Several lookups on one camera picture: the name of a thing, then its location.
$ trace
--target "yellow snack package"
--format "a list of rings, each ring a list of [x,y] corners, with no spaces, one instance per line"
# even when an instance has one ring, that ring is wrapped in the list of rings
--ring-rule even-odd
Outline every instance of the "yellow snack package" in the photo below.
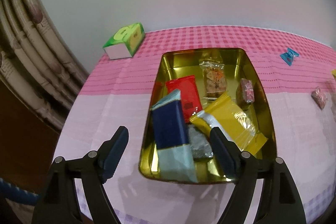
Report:
[[[248,151],[252,155],[255,155],[267,141],[227,92],[191,116],[190,122],[208,137],[212,128],[219,127],[229,141],[234,142],[241,151]]]

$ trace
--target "light blue package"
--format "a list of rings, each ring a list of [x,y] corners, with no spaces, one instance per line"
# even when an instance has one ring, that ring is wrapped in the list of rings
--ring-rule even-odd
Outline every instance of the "light blue package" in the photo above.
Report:
[[[287,48],[287,52],[280,54],[280,57],[289,65],[292,65],[294,57],[300,56],[297,52],[292,50],[291,48]]]
[[[158,149],[160,176],[163,179],[197,183],[190,144]]]
[[[155,105],[152,106],[151,110],[155,110],[159,107],[162,107],[165,104],[168,104],[172,101],[181,100],[181,91],[179,89],[173,90],[171,93],[159,100]]]

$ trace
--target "patterned curtain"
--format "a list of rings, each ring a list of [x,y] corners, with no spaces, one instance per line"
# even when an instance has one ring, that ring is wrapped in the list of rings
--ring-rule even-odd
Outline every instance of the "patterned curtain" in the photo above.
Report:
[[[39,0],[0,1],[0,79],[60,132],[88,74],[49,22]]]

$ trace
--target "tissue box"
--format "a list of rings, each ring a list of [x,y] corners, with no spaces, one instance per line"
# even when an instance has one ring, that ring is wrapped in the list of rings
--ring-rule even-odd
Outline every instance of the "tissue box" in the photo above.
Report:
[[[122,27],[103,46],[111,60],[132,57],[145,37],[140,22]]]

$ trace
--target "table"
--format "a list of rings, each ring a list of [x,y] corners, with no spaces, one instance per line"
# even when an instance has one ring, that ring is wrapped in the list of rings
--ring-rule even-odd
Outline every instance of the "table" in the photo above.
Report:
[[[233,184],[182,185],[148,180],[138,160],[154,80],[163,53],[201,47],[240,47],[251,59],[271,109],[278,156],[297,185],[311,223],[328,207],[336,182],[336,52],[323,44],[275,30],[240,26],[199,26],[146,34],[133,58],[110,61],[104,55],[77,97],[61,133],[55,157],[66,160],[97,150],[126,126],[129,143],[113,178],[104,184],[121,221],[127,224],[216,223]],[[279,56],[287,47],[300,53],[292,66]],[[310,96],[327,93],[320,110]],[[257,181],[245,223],[256,214],[262,180]],[[90,217],[80,180],[81,211]]]

